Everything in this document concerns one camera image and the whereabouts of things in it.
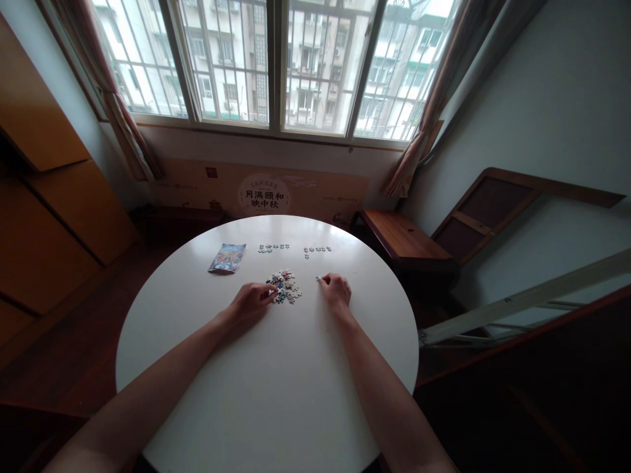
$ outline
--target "round white table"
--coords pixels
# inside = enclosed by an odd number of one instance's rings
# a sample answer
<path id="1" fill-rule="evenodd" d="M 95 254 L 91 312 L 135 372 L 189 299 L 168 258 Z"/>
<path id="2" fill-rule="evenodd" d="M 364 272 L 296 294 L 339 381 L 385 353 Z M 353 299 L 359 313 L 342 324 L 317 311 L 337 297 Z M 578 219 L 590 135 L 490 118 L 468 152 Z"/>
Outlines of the round white table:
<path id="1" fill-rule="evenodd" d="M 207 272 L 222 243 L 247 243 L 235 274 Z M 261 254 L 260 244 L 290 248 Z M 305 246 L 332 251 L 305 259 Z M 174 252 L 129 309 L 116 355 L 117 390 L 225 308 L 242 284 L 286 268 L 302 297 L 272 304 L 252 330 L 207 362 L 144 450 L 160 473 L 359 472 L 379 454 L 316 275 L 348 279 L 353 314 L 410 392 L 419 357 L 414 316 L 373 250 L 317 220 L 237 220 Z"/>

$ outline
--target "right arm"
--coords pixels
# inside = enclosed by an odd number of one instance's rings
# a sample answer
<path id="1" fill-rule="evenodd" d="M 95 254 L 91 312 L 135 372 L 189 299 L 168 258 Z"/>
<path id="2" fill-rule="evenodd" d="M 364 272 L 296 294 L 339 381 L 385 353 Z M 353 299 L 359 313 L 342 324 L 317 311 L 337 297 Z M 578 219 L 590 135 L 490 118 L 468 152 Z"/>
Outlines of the right arm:
<path id="1" fill-rule="evenodd" d="M 360 403 L 393 472 L 455 472 L 416 401 L 348 308 L 350 287 L 338 274 L 319 280 L 340 330 Z"/>

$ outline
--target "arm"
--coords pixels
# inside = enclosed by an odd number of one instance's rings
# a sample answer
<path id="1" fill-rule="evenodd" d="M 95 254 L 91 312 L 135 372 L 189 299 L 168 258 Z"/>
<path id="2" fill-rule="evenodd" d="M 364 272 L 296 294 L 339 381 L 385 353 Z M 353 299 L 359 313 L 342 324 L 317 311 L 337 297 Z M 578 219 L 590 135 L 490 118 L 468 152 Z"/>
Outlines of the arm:
<path id="1" fill-rule="evenodd" d="M 330 273 L 319 283 L 340 330 L 368 425 L 392 471 L 454 472 L 416 401 L 350 312 L 348 281 Z"/>
<path id="2" fill-rule="evenodd" d="M 120 471 L 148 444 L 228 332 L 238 322 L 257 320 L 264 314 L 274 299 L 270 290 L 278 291 L 271 284 L 244 285 L 227 309 L 109 401 L 59 451 L 44 472 Z"/>

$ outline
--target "left arm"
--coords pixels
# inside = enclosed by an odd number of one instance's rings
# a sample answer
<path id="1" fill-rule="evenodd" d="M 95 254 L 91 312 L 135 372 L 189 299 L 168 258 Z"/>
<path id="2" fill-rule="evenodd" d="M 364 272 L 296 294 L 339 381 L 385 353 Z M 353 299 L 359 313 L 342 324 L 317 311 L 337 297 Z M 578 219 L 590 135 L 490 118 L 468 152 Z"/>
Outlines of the left arm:
<path id="1" fill-rule="evenodd" d="M 244 285 L 233 303 L 171 349 L 109 401 L 47 465 L 45 473 L 114 473 L 148 444 L 226 334 L 264 313 L 278 291 Z"/>

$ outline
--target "glass pane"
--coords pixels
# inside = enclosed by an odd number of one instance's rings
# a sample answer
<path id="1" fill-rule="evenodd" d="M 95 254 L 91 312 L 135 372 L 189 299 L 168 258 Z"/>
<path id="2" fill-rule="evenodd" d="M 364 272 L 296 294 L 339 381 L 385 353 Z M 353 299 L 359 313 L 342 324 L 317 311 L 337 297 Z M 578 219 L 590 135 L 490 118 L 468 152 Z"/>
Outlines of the glass pane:
<path id="1" fill-rule="evenodd" d="M 195 89 L 206 120 L 268 120 L 268 14 L 261 0 L 180 0 Z"/>
<path id="2" fill-rule="evenodd" d="M 290 0 L 285 129 L 345 135 L 375 0 Z"/>
<path id="3" fill-rule="evenodd" d="M 101 46 L 132 112 L 186 117 L 158 0 L 92 0 Z"/>
<path id="4" fill-rule="evenodd" d="M 355 136 L 412 138 L 460 3 L 388 0 Z"/>

